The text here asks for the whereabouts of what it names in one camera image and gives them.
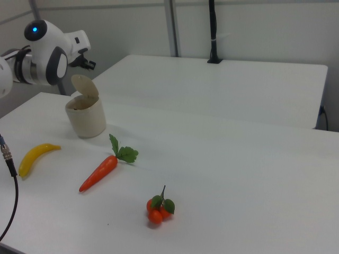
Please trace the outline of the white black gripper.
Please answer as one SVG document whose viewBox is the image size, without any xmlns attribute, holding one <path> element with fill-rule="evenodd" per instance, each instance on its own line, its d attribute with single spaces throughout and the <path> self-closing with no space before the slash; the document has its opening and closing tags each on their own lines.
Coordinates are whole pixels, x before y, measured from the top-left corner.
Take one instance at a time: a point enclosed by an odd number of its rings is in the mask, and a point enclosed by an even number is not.
<svg viewBox="0 0 339 254">
<path fill-rule="evenodd" d="M 79 66 L 86 70 L 94 70 L 96 63 L 88 61 L 84 53 L 91 49 L 91 44 L 86 33 L 83 30 L 65 33 L 67 41 L 66 55 L 69 66 Z"/>
</svg>

